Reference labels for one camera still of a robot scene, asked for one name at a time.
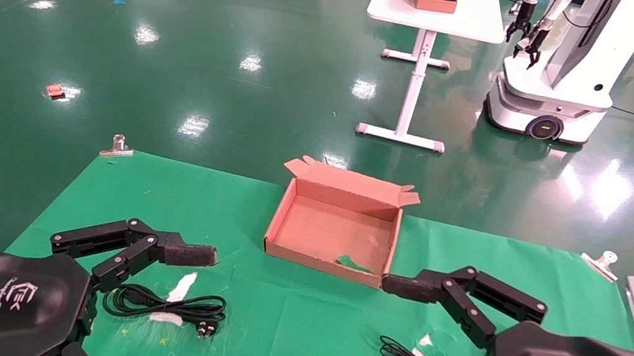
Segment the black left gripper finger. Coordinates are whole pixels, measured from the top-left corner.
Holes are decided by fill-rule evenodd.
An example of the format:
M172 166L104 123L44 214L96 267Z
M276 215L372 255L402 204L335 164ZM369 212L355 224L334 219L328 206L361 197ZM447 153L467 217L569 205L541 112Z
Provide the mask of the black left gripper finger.
M211 267L217 250L211 245L147 236L91 269L91 287L107 293L153 263L168 267Z
M50 242L53 254L81 258L113 252L116 263L142 268L153 262L211 267L218 256L214 246L187 244L178 232L157 231L133 218L54 233Z

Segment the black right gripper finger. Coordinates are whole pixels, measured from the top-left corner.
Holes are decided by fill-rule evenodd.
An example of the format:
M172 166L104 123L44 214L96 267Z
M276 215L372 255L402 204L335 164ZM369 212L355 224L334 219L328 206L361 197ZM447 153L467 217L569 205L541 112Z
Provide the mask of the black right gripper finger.
M496 327L455 281L386 274L383 291L410 301L439 304L478 349L489 350Z
M386 274L382 291L422 303L439 303L447 310L476 316L472 299L500 311L517 322L543 322L548 308L542 301L504 283L489 273L464 267L451 273L422 269L417 276Z

